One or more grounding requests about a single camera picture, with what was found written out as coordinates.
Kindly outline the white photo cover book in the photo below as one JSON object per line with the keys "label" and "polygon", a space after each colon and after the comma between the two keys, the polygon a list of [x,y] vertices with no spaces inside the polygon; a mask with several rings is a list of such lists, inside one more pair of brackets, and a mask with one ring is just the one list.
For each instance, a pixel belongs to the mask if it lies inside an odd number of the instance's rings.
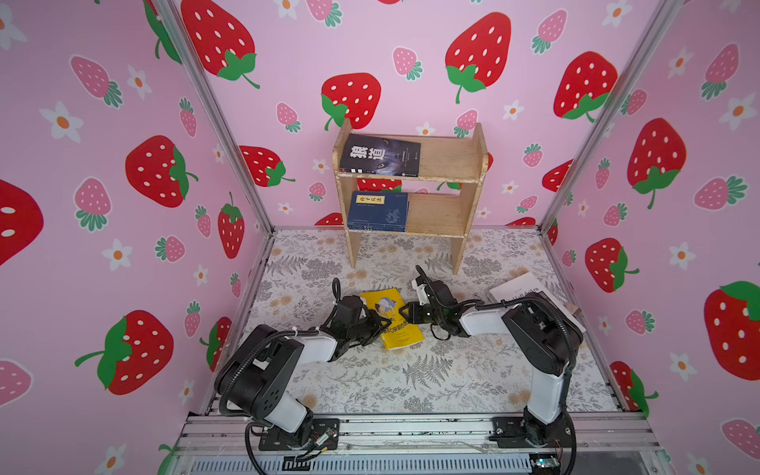
{"label": "white photo cover book", "polygon": [[574,324],[582,334],[587,332],[586,328],[575,317],[574,311],[577,307],[568,307],[568,304],[552,293],[542,282],[531,272],[527,272],[518,277],[504,282],[496,287],[491,288],[487,295],[491,303],[497,303],[502,300],[512,301],[528,295],[528,293],[540,293],[544,295],[554,306],[556,306],[572,324]]}

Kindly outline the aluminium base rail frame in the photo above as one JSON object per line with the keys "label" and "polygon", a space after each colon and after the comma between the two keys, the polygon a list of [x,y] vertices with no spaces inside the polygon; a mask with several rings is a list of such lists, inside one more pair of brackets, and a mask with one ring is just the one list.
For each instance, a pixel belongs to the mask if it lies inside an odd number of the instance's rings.
{"label": "aluminium base rail frame", "polygon": [[673,474],[635,413],[574,413],[544,447],[517,439],[517,414],[333,415],[329,449],[261,450],[241,418],[191,417],[163,474]]}

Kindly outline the blue book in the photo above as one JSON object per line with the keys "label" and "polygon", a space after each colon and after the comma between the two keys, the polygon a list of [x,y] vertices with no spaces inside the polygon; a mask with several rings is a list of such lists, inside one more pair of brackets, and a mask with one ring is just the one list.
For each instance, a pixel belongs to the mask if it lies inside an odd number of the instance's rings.
{"label": "blue book", "polygon": [[405,233],[409,208],[408,193],[354,191],[346,225],[352,231]]}

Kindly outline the black wolf cover book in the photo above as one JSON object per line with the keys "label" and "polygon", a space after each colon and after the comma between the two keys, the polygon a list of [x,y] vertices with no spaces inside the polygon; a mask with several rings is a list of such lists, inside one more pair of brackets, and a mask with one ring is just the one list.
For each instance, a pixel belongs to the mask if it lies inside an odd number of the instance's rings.
{"label": "black wolf cover book", "polygon": [[340,171],[417,177],[421,155],[418,142],[350,134],[340,155]]}

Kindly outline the yellow cover book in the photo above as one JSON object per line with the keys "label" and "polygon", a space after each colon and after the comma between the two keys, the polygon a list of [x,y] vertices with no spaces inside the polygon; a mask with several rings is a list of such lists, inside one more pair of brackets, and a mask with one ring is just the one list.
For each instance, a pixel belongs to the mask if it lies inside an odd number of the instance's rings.
{"label": "yellow cover book", "polygon": [[421,329],[401,315],[400,310],[406,303],[397,288],[364,292],[359,297],[370,310],[391,321],[388,329],[381,334],[386,350],[401,350],[425,340]]}

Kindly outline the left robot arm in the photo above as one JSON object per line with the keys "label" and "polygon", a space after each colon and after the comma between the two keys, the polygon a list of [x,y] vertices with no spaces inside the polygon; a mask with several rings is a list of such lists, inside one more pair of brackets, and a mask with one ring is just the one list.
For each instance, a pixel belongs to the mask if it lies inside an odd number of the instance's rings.
{"label": "left robot arm", "polygon": [[289,447],[308,445],[314,414],[287,391],[297,366],[333,362],[356,346],[369,346],[391,324],[360,297],[346,296],[338,297],[328,318],[309,330],[257,326],[216,378],[220,414],[277,429]]}

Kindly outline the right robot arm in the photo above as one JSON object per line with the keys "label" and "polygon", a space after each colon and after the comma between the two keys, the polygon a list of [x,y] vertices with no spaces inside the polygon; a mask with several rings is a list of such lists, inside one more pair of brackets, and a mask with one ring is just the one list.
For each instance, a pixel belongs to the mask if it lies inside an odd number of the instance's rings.
{"label": "right robot arm", "polygon": [[413,325],[429,325],[452,338],[510,334],[532,366],[532,389],[516,437],[544,447],[571,433],[570,380],[583,342],[579,327],[540,292],[487,304],[456,301],[445,283],[422,275],[412,281],[418,300],[400,310]]}

